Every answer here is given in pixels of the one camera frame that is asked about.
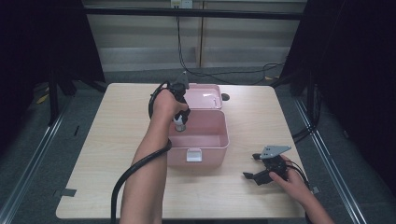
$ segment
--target black curtain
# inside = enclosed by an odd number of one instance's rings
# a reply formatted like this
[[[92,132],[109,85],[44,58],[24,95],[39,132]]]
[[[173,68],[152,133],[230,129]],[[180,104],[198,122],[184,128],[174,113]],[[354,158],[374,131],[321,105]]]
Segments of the black curtain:
[[[0,2],[1,147],[18,130],[37,83],[50,80],[105,81],[87,16],[66,7],[80,0]]]

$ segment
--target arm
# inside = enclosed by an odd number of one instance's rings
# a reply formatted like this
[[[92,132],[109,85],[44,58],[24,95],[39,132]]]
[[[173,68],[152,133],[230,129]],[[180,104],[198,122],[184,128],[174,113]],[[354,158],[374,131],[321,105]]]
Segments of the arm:
[[[161,91],[154,102],[146,135],[134,154],[132,163],[165,147],[173,116],[187,108],[187,105],[177,102],[171,92]],[[121,224],[162,222],[166,168],[167,160],[164,153],[128,178],[122,195]]]
[[[285,161],[289,161],[288,158],[284,156],[282,157]],[[288,169],[288,181],[285,181],[274,172],[271,172],[270,176],[289,194],[291,198],[296,200],[304,208],[309,219],[311,219],[313,223],[334,223],[332,218],[327,214],[318,199],[306,187],[300,175],[295,170]]]

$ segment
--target person's right hand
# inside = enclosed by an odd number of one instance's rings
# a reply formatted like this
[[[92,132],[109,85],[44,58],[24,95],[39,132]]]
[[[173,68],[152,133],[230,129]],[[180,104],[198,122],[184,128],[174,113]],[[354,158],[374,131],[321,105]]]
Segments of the person's right hand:
[[[287,165],[292,165],[289,158],[283,155],[281,155],[281,157],[284,161],[286,161]],[[269,175],[283,190],[289,194],[291,198],[299,203],[304,203],[313,196],[311,191],[306,187],[300,175],[293,169],[288,168],[286,172],[286,176],[288,178],[287,181],[274,172],[270,172]]]

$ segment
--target pink plastic bin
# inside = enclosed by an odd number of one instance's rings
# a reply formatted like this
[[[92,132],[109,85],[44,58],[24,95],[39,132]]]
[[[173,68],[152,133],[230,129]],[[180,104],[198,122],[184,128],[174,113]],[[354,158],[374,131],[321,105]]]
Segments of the pink plastic bin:
[[[169,166],[220,166],[229,138],[224,113],[220,111],[219,87],[190,84],[185,98],[191,109],[186,131],[170,127],[173,147],[168,151]]]

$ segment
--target tabletop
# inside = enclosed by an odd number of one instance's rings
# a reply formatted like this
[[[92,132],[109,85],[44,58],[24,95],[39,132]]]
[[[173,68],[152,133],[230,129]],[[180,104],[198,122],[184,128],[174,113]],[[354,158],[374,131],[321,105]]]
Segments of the tabletop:
[[[111,193],[149,126],[148,102],[158,84],[108,86],[63,196],[59,218],[109,218]],[[291,146],[284,153],[303,169],[276,93],[271,87],[220,85],[230,95],[221,111],[230,144],[219,167],[168,167],[164,219],[304,217],[304,209],[275,182],[257,186],[243,172],[258,173],[252,159],[265,146]],[[122,189],[118,198],[120,216]]]

